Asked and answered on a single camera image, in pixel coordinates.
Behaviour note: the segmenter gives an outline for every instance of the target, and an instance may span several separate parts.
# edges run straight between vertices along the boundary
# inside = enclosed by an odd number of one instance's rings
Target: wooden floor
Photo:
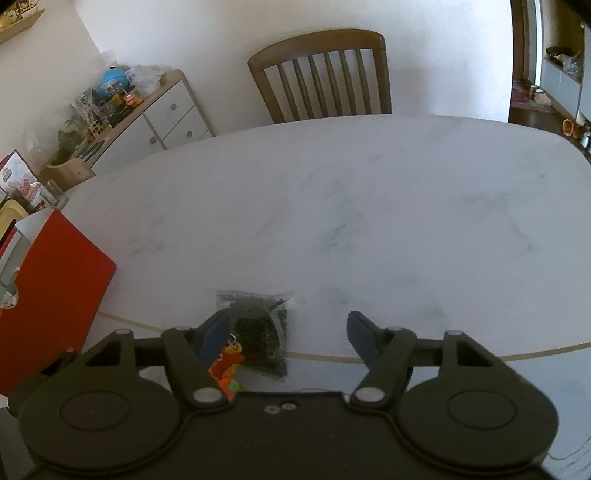
[[[547,113],[525,108],[509,109],[509,123],[523,125],[525,127],[537,128],[546,132],[562,135],[562,122],[564,117],[558,112]]]

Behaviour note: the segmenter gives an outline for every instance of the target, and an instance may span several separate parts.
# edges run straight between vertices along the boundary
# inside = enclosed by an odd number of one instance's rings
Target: wooden chair
[[[248,67],[250,68],[255,83],[261,92],[265,104],[267,105],[269,113],[271,114],[271,118],[276,124],[285,123],[285,117],[281,112],[281,107],[277,101],[277,97],[275,96],[273,88],[269,82],[269,78],[265,73],[265,69],[274,66],[277,66],[279,70],[281,84],[285,90],[285,96],[287,97],[291,114],[293,115],[294,120],[300,119],[300,114],[294,100],[293,91],[291,90],[289,80],[285,73],[285,68],[283,67],[283,63],[288,61],[293,62],[295,76],[297,78],[297,83],[300,88],[300,93],[307,116],[308,118],[314,118],[314,112],[310,102],[310,95],[301,71],[300,64],[298,62],[298,59],[302,57],[308,57],[308,62],[310,63],[310,70],[314,81],[314,89],[316,90],[322,117],[329,116],[318,68],[312,56],[320,53],[324,54],[330,90],[332,91],[333,100],[335,102],[335,110],[337,115],[343,115],[343,108],[336,81],[335,70],[329,56],[329,52],[331,51],[339,52],[351,114],[357,115],[358,109],[355,102],[355,93],[353,91],[351,73],[349,71],[349,65],[345,56],[346,50],[355,51],[365,113],[370,115],[372,111],[368,80],[365,72],[365,66],[363,65],[361,50],[373,51],[376,77],[378,81],[380,110],[381,113],[392,113],[388,60],[386,57],[386,43],[384,41],[384,36],[369,30],[358,30],[354,28],[326,30],[282,40],[271,45],[270,47],[265,48],[264,50],[261,50],[259,53],[253,55],[248,61]]]
[[[71,158],[58,166],[45,166],[36,176],[41,183],[46,183],[47,180],[55,181],[57,186],[65,192],[79,183],[91,179],[95,174],[83,160]]]

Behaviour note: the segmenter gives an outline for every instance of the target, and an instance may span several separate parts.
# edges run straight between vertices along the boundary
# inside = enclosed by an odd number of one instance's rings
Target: orange keychain
[[[240,388],[240,384],[234,379],[234,374],[238,365],[245,359],[241,352],[242,345],[236,341],[236,336],[231,334],[230,340],[222,348],[222,353],[209,369],[211,376],[216,379],[217,384],[230,400],[234,399]]]

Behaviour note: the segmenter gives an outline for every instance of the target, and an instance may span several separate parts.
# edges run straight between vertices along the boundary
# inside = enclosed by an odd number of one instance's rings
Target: wall shelf
[[[33,25],[35,25],[44,11],[45,9],[39,10],[38,12],[35,12],[34,14],[13,23],[10,25],[10,27],[0,30],[0,44],[6,42],[6,40],[9,40],[15,35],[18,35],[20,32],[24,32],[27,28],[31,28]]]

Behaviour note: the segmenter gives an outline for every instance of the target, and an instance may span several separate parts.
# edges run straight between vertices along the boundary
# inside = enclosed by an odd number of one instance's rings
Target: wooden door frame
[[[530,75],[530,23],[527,0],[511,0],[513,21],[513,80],[527,80]]]

